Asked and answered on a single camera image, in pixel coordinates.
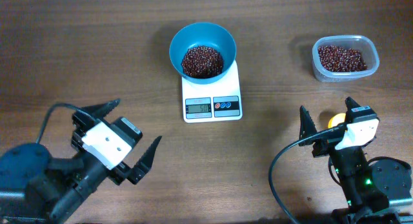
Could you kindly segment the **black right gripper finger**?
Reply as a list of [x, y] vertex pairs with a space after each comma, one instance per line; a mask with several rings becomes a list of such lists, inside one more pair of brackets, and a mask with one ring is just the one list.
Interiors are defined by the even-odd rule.
[[299, 131], [299, 140], [301, 143], [300, 147], [306, 145], [312, 145], [315, 140], [312, 138], [313, 135], [317, 133], [316, 126], [310, 116], [309, 111], [304, 107], [300, 106], [300, 131]]
[[347, 111], [345, 113], [345, 122], [346, 123], [353, 123], [355, 118], [357, 118], [358, 114], [353, 111], [353, 108], [358, 108], [360, 105], [355, 102], [351, 97], [347, 97], [345, 100], [345, 104], [347, 107]]

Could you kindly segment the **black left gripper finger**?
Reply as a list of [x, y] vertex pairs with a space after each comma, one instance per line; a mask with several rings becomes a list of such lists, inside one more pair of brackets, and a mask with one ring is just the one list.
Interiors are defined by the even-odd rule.
[[147, 148], [145, 153], [141, 156], [138, 162], [130, 170], [127, 180], [133, 185], [139, 183], [151, 170], [154, 157], [156, 154], [156, 149], [161, 141], [162, 136], [158, 136], [152, 142], [152, 144]]
[[101, 103], [98, 105], [82, 107], [81, 109], [85, 111], [86, 114], [80, 113], [79, 117], [86, 118], [86, 119], [101, 119], [107, 116], [119, 104], [120, 104], [120, 99], [115, 99], [107, 103]]

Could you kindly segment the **yellow measuring scoop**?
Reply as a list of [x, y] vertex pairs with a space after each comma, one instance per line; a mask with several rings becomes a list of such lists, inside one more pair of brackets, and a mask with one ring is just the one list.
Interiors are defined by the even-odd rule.
[[345, 122], [345, 118], [346, 118], [346, 114], [345, 113], [339, 113], [336, 114], [335, 116], [333, 116], [329, 121], [328, 121], [328, 128], [332, 128], [332, 127], [336, 127], [338, 126], [340, 123], [344, 123]]

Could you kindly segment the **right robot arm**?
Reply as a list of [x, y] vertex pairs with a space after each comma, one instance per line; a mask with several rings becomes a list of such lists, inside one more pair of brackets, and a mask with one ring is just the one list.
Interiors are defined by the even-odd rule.
[[370, 106], [346, 98], [344, 120], [317, 131], [305, 107], [300, 112], [301, 146], [315, 158], [328, 157], [328, 169], [343, 190], [347, 208], [335, 209], [331, 223], [412, 223], [399, 208], [412, 204], [412, 167], [399, 159], [367, 159], [363, 149], [376, 138], [379, 118]]

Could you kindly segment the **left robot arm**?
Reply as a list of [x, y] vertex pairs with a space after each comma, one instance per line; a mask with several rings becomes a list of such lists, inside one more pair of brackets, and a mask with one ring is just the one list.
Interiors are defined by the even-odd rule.
[[[119, 103], [115, 99], [88, 107], [52, 105], [35, 141], [1, 156], [1, 221], [64, 223], [105, 179], [116, 185], [142, 180], [152, 168], [161, 138], [129, 167], [123, 160], [143, 133], [125, 117], [105, 120]], [[59, 107], [74, 111], [71, 145], [77, 152], [72, 158], [55, 158], [41, 144], [48, 120]]]

